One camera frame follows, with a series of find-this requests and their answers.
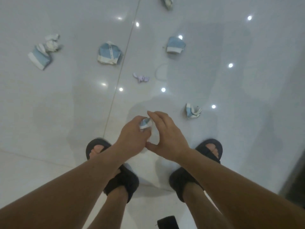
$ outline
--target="finger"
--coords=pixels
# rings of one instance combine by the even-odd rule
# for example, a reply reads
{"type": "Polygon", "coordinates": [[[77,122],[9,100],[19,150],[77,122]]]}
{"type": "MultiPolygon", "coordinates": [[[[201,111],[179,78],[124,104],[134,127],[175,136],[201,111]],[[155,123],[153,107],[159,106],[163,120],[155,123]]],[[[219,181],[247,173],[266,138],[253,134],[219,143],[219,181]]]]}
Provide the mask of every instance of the finger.
{"type": "Polygon", "coordinates": [[[155,111],[155,114],[157,114],[163,120],[166,126],[171,126],[175,124],[172,118],[170,118],[167,113],[161,111],[155,111]]]}
{"type": "Polygon", "coordinates": [[[150,138],[151,135],[152,135],[152,129],[150,127],[144,129],[143,136],[146,141],[148,140],[148,138],[150,138]]]}
{"type": "Polygon", "coordinates": [[[147,117],[144,117],[144,116],[136,116],[134,117],[131,121],[133,121],[134,123],[136,124],[139,124],[141,123],[142,120],[146,119],[147,117]]]}
{"type": "Polygon", "coordinates": [[[159,131],[159,133],[162,133],[163,130],[165,130],[166,126],[163,120],[154,112],[147,111],[147,114],[150,116],[150,118],[154,121],[156,124],[156,127],[159,131]]]}
{"type": "Polygon", "coordinates": [[[157,152],[157,150],[158,150],[158,146],[155,144],[152,144],[150,142],[146,142],[145,147],[146,147],[146,149],[148,149],[154,153],[157,152]]]}

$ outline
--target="black slipper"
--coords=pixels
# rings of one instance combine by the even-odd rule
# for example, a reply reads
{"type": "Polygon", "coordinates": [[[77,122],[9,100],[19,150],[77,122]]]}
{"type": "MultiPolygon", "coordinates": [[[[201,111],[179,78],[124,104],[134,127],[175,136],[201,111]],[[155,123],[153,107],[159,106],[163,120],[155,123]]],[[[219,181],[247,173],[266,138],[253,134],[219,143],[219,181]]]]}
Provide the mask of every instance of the black slipper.
{"type": "MultiPolygon", "coordinates": [[[[215,139],[205,140],[204,142],[200,143],[200,145],[198,145],[195,150],[200,152],[202,155],[212,159],[213,161],[220,163],[220,158],[222,156],[222,145],[218,140],[215,139]],[[219,159],[205,146],[207,144],[214,144],[216,146],[216,149],[218,150],[219,159]]],[[[177,193],[177,196],[181,202],[184,202],[182,194],[184,187],[188,182],[194,182],[200,185],[196,181],[196,179],[193,178],[193,176],[190,175],[189,172],[187,172],[182,167],[180,167],[170,175],[169,182],[170,182],[170,187],[172,187],[174,191],[177,193]]]]}
{"type": "MultiPolygon", "coordinates": [[[[101,152],[105,151],[108,149],[111,144],[106,141],[103,138],[95,138],[94,140],[90,141],[89,144],[86,147],[86,157],[87,160],[90,159],[89,154],[91,153],[91,150],[94,148],[96,145],[102,145],[104,148],[101,150],[101,152]]],[[[108,196],[108,194],[113,191],[115,188],[119,186],[124,186],[126,188],[126,191],[128,193],[128,201],[132,198],[133,193],[137,190],[139,187],[139,178],[132,173],[129,169],[127,169],[124,165],[121,165],[119,167],[120,173],[118,173],[114,178],[110,179],[108,184],[106,185],[104,189],[104,193],[108,196]]]]}

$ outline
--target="glossy floor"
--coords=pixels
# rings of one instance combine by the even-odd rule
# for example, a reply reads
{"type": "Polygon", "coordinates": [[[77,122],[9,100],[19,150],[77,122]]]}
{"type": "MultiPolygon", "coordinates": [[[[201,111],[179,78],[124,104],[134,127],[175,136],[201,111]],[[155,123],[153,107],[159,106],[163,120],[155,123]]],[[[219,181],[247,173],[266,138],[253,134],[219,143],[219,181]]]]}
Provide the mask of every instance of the glossy floor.
{"type": "MultiPolygon", "coordinates": [[[[218,139],[223,165],[278,192],[304,150],[304,2],[1,0],[0,149],[71,168],[91,139],[115,142],[134,116],[160,110],[190,146],[218,139]],[[27,54],[50,33],[64,47],[40,71],[27,54]],[[170,36],[186,42],[180,55],[166,54],[170,36]],[[108,40],[123,52],[117,66],[97,62],[108,40]],[[203,108],[198,119],[187,102],[203,108]]],[[[177,164],[146,150],[128,163],[170,189],[177,164]]]]}

